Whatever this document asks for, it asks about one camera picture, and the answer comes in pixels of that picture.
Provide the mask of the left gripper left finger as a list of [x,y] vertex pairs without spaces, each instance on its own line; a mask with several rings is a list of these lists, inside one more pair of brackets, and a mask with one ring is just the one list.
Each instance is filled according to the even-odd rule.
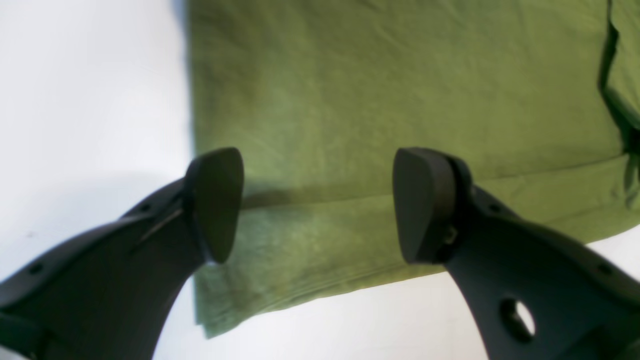
[[28,360],[151,360],[176,298],[233,250],[243,198],[237,148],[115,221],[58,244],[1,282],[1,348]]

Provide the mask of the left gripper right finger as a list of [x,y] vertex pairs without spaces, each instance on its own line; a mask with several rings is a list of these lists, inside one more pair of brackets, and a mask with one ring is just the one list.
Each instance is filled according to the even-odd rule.
[[639,358],[639,283],[605,257],[522,219],[446,153],[399,148],[392,189],[402,257],[445,267],[490,360]]

